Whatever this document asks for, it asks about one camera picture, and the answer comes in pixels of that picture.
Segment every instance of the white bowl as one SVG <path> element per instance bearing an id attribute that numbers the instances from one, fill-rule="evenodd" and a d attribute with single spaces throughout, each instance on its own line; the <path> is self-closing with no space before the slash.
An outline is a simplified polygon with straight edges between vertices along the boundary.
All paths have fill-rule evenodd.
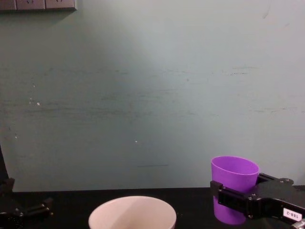
<path id="1" fill-rule="evenodd" d="M 152 197 L 123 197 L 97 207 L 90 229 L 174 229 L 177 216 L 168 203 Z"/>

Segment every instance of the scuff mark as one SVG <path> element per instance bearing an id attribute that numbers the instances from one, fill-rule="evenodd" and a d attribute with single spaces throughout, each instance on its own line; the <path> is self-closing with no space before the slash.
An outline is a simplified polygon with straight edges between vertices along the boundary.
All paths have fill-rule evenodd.
<path id="1" fill-rule="evenodd" d="M 180 70 L 175 70 L 175 69 L 166 69 L 165 71 L 166 71 L 166 73 L 196 74 L 196 73 L 190 72 L 190 71 L 184 71 L 184 70 L 180 71 Z"/>
<path id="2" fill-rule="evenodd" d="M 101 100 L 102 101 L 107 101 L 107 100 L 115 101 L 115 100 L 118 100 L 118 95 L 117 95 L 117 93 L 106 94 L 101 98 Z"/>
<path id="3" fill-rule="evenodd" d="M 190 83 L 191 85 L 202 85 L 202 84 L 206 84 L 206 83 Z"/>
<path id="4" fill-rule="evenodd" d="M 177 91 L 178 89 L 159 89 L 155 90 L 156 92 L 171 92 L 171 91 Z"/>
<path id="5" fill-rule="evenodd" d="M 271 0 L 269 1 L 267 11 L 263 14 L 263 19 L 265 19 L 269 15 L 270 9 L 271 9 Z"/>
<path id="6" fill-rule="evenodd" d="M 233 69 L 258 69 L 258 67 L 244 66 L 244 67 L 233 67 Z"/>
<path id="7" fill-rule="evenodd" d="M 187 115 L 196 115 L 194 112 L 187 111 Z"/>
<path id="8" fill-rule="evenodd" d="M 231 73 L 230 75 L 247 75 L 249 73 Z"/>
<path id="9" fill-rule="evenodd" d="M 297 107 L 282 107 L 282 108 L 275 108 L 274 110 L 272 110 L 270 113 L 274 113 L 274 112 L 279 112 L 279 111 L 292 111 L 297 109 Z"/>
<path id="10" fill-rule="evenodd" d="M 146 166 L 137 166 L 137 167 L 143 168 L 143 167 L 164 167 L 164 166 L 168 166 L 168 164 L 163 164 L 163 165 L 146 165 Z"/>
<path id="11" fill-rule="evenodd" d="M 264 108 L 264 110 L 278 110 L 278 111 L 280 111 L 280 110 L 289 110 L 289 111 L 291 111 L 291 110 L 295 110 L 295 109 L 297 109 L 297 107 L 296 106 L 293 106 L 293 107 L 279 107 L 279 108 L 272 108 L 272 107 L 267 107 L 267 108 Z"/>
<path id="12" fill-rule="evenodd" d="M 129 72 L 128 71 L 120 71 L 120 70 L 115 70 L 116 73 L 120 74 L 120 75 L 128 75 Z"/>
<path id="13" fill-rule="evenodd" d="M 219 117 L 219 114 L 210 113 L 209 116 L 210 116 L 210 117 Z"/>

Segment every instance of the cup rim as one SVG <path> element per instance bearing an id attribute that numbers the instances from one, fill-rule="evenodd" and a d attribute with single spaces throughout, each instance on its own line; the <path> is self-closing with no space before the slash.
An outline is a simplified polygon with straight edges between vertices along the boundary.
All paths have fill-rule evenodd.
<path id="1" fill-rule="evenodd" d="M 249 173 L 249 174 L 243 174 L 243 173 L 235 173 L 235 172 L 232 172 L 232 171 L 229 171 L 229 170 L 226 170 L 226 169 L 223 169 L 219 166 L 217 166 L 215 163 L 214 163 L 214 160 L 217 159 L 217 158 L 220 158 L 220 157 L 232 157 L 232 158 L 238 158 L 238 159 L 243 159 L 245 161 L 248 161 L 250 163 L 252 163 L 254 166 L 256 166 L 256 172 L 255 173 Z M 225 172 L 229 172 L 229 173 L 232 173 L 232 174 L 236 174 L 236 175 L 241 175 L 241 176 L 252 176 L 252 175 L 256 175 L 259 173 L 259 166 L 258 164 L 256 164 L 255 162 L 253 162 L 252 160 L 249 160 L 247 158 L 244 158 L 244 157 L 241 157 L 241 156 L 216 156 L 216 157 L 213 157 L 211 159 L 211 164 L 215 167 L 217 167 L 218 169 L 222 170 L 222 171 L 225 171 Z"/>
<path id="2" fill-rule="evenodd" d="M 169 207 L 169 209 L 174 213 L 173 216 L 173 223 L 169 226 L 168 229 L 171 229 L 173 228 L 173 226 L 176 224 L 176 221 L 177 221 L 177 214 L 176 214 L 176 211 L 175 209 L 167 202 L 165 202 L 164 200 L 161 200 L 161 199 L 158 199 L 158 198 L 154 198 L 154 197 L 147 197 L 147 196 L 127 196 L 127 197 L 120 197 L 120 198 L 116 198 L 116 199 L 112 199 L 112 200 L 109 200 L 101 205 L 99 205 L 97 208 L 95 208 L 93 210 L 93 212 L 90 214 L 89 216 L 89 219 L 88 219 L 88 224 L 89 224 L 89 227 L 92 228 L 92 217 L 95 213 L 95 211 L 97 211 L 99 208 L 104 208 L 105 206 L 109 205 L 109 204 L 112 204 L 113 202 L 117 202 L 117 201 L 120 201 L 121 199 L 127 199 L 127 198 L 134 198 L 134 199 L 152 199 L 152 200 L 155 200 L 155 201 L 159 201 L 159 202 L 162 202 L 163 204 L 167 205 Z"/>

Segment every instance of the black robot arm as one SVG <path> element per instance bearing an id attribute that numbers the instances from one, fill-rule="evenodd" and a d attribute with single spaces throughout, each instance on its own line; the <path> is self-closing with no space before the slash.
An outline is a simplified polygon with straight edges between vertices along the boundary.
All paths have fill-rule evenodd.
<path id="1" fill-rule="evenodd" d="M 293 229 L 305 228 L 305 192 L 292 186 L 293 180 L 261 173 L 249 193 L 241 193 L 211 181 L 218 203 L 244 213 L 249 219 L 276 218 Z"/>
<path id="2" fill-rule="evenodd" d="M 52 198 L 36 206 L 23 208 L 13 199 L 14 183 L 15 180 L 8 176 L 0 146 L 0 229 L 22 229 L 53 215 Z"/>

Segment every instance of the wall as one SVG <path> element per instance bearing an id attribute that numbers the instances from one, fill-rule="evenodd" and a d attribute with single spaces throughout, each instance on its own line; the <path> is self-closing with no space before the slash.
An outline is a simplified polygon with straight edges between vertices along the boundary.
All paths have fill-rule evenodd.
<path id="1" fill-rule="evenodd" d="M 305 2 L 79 0 L 0 15 L 16 190 L 207 187 L 238 155 L 305 183 Z"/>

